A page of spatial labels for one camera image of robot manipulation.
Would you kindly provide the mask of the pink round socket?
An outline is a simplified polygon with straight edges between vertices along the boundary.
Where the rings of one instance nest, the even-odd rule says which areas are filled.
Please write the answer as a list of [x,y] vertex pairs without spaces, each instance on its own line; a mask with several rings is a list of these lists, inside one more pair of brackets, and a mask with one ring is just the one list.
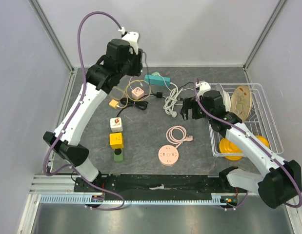
[[175,146],[164,145],[158,151],[158,159],[165,166],[173,166],[179,159],[179,152]]

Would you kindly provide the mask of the white cube adapter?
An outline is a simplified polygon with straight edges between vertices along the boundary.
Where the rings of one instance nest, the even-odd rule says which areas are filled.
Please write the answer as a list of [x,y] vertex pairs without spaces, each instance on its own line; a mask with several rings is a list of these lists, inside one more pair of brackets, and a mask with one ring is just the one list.
[[118,133],[123,131],[123,123],[120,117],[115,117],[110,119],[110,129],[113,133]]

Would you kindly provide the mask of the orange charger plug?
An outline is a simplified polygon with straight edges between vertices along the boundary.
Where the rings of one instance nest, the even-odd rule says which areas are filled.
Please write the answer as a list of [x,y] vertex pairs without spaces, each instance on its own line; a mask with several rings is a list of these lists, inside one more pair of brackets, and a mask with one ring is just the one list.
[[109,102],[109,106],[112,107],[113,109],[118,109],[120,108],[120,102],[118,100],[111,100]]

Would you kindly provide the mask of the green power strip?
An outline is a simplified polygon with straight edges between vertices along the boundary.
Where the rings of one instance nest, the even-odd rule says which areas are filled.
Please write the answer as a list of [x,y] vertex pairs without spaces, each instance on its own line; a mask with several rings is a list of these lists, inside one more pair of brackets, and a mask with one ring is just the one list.
[[123,149],[121,149],[121,148],[114,149],[113,159],[115,162],[122,162],[123,161]]

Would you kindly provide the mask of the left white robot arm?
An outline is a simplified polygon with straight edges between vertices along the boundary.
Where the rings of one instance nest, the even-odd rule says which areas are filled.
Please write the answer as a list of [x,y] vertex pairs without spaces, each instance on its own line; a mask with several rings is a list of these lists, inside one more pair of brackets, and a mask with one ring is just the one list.
[[139,76],[142,70],[142,49],[138,39],[111,40],[105,55],[88,68],[79,96],[62,123],[43,139],[55,152],[69,162],[85,179],[85,187],[92,192],[101,188],[99,171],[89,159],[89,150],[80,144],[81,135],[97,107],[126,75]]

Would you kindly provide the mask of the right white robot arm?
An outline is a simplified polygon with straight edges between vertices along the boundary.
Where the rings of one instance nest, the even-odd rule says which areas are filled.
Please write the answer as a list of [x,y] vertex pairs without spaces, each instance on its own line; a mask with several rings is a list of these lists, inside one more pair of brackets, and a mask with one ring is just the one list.
[[218,179],[218,186],[224,192],[234,187],[257,193],[270,208],[285,204],[291,208],[302,206],[302,170],[295,161],[287,161],[265,146],[233,112],[226,110],[220,92],[206,91],[202,96],[183,100],[180,114],[188,119],[188,112],[193,119],[207,118],[212,129],[223,138],[235,144],[259,173],[249,173],[239,168],[228,168]]

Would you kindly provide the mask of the teal power strip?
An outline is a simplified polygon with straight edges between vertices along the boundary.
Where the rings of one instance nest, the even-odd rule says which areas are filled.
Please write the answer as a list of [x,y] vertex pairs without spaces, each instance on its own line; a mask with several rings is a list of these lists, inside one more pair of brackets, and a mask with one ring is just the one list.
[[144,80],[148,82],[150,85],[156,85],[156,86],[167,86],[170,87],[171,78],[168,77],[162,77],[162,76],[156,76],[156,75],[145,75]]

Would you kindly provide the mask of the yellow cube socket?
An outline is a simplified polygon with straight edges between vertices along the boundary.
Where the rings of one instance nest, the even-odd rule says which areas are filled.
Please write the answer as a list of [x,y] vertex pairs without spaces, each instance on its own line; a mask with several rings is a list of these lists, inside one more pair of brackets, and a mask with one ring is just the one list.
[[122,133],[111,133],[109,135],[109,144],[112,149],[123,149],[124,140]]

